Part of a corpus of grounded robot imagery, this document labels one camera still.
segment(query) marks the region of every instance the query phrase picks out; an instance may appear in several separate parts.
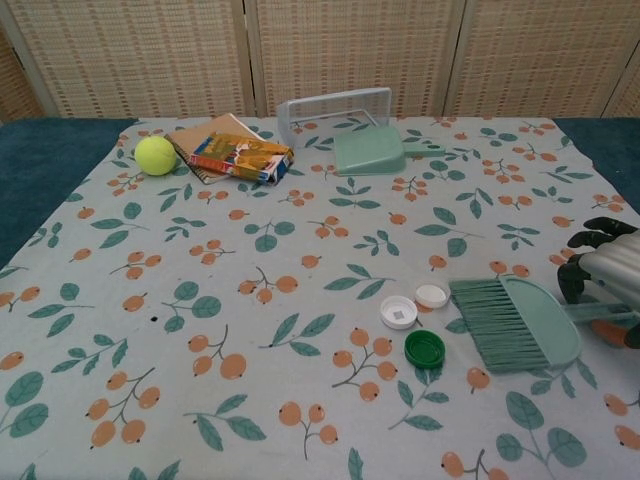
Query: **robot finger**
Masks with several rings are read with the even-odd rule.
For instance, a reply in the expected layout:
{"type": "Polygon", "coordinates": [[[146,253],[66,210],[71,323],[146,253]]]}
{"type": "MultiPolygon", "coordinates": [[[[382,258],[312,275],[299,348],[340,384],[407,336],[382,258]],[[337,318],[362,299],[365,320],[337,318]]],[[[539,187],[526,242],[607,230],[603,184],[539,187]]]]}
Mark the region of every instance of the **robot finger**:
{"type": "Polygon", "coordinates": [[[578,263],[566,263],[558,268],[558,285],[567,303],[578,303],[584,292],[584,281],[591,275],[582,270],[578,263]]]}
{"type": "Polygon", "coordinates": [[[590,230],[601,230],[616,238],[620,235],[633,233],[638,230],[636,227],[632,227],[631,225],[609,217],[592,218],[591,220],[584,222],[584,226],[590,230]]]}
{"type": "Polygon", "coordinates": [[[567,245],[571,248],[582,247],[583,245],[597,248],[603,243],[613,242],[615,239],[616,237],[607,235],[606,233],[583,230],[571,237],[567,245]]]}

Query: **wicker panel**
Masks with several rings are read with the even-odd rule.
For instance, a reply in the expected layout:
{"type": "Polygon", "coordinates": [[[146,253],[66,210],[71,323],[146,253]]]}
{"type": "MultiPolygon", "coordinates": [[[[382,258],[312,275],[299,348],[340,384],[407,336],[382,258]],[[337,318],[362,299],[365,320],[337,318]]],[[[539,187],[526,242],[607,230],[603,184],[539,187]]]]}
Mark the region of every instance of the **wicker panel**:
{"type": "Polygon", "coordinates": [[[26,117],[41,117],[38,103],[11,45],[0,29],[0,120],[9,122],[26,117]]]}
{"type": "Polygon", "coordinates": [[[599,117],[639,35],[638,0],[469,0],[445,114],[599,117]]]}
{"type": "Polygon", "coordinates": [[[251,114],[236,1],[7,0],[61,115],[86,117],[251,114]]]}
{"type": "Polygon", "coordinates": [[[605,110],[608,117],[640,117],[640,45],[605,110]]]}
{"type": "Polygon", "coordinates": [[[266,113],[273,115],[284,100],[388,86],[396,113],[440,114],[462,4],[444,0],[248,2],[259,113],[261,95],[266,113]]]}

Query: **book cover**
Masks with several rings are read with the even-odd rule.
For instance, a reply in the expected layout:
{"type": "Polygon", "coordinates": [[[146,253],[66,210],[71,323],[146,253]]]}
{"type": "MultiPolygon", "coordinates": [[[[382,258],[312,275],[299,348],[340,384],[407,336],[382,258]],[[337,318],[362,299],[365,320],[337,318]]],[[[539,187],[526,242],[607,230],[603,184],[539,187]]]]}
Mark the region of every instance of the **book cover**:
{"type": "Polygon", "coordinates": [[[212,118],[208,122],[196,125],[195,127],[176,130],[167,133],[165,138],[169,140],[176,152],[193,173],[206,185],[210,185],[220,180],[224,180],[229,175],[225,173],[207,170],[202,167],[191,165],[189,159],[191,154],[200,146],[202,141],[211,135],[211,132],[223,132],[236,135],[245,135],[262,140],[260,136],[254,133],[249,127],[236,118],[235,115],[227,113],[216,118],[212,118]]]}
{"type": "Polygon", "coordinates": [[[286,145],[228,133],[211,134],[191,155],[192,165],[230,175],[276,184],[293,163],[286,145]]]}

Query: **tennis ball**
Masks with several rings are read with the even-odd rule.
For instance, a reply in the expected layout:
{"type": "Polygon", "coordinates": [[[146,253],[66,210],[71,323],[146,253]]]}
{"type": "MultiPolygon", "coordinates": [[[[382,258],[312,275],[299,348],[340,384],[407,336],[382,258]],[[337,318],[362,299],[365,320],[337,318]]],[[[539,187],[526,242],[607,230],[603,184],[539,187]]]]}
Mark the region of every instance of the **tennis ball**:
{"type": "Polygon", "coordinates": [[[134,153],[140,169],[149,175],[164,175],[173,170],[176,164],[176,151],[171,142],[164,137],[144,138],[136,146],[134,153]]]}

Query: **white bottle cap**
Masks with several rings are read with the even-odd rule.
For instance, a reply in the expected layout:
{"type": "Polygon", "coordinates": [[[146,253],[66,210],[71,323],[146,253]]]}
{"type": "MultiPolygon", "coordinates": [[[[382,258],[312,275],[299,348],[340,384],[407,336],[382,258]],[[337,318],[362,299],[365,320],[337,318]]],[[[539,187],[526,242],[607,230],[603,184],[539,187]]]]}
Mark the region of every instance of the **white bottle cap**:
{"type": "Polygon", "coordinates": [[[410,298],[393,295],[380,305],[382,322],[389,328],[404,330],[410,328],[418,318],[418,308],[410,298]]]}
{"type": "Polygon", "coordinates": [[[450,296],[449,286],[440,282],[429,281],[416,290],[416,301],[429,308],[440,308],[446,305],[450,296]]]}

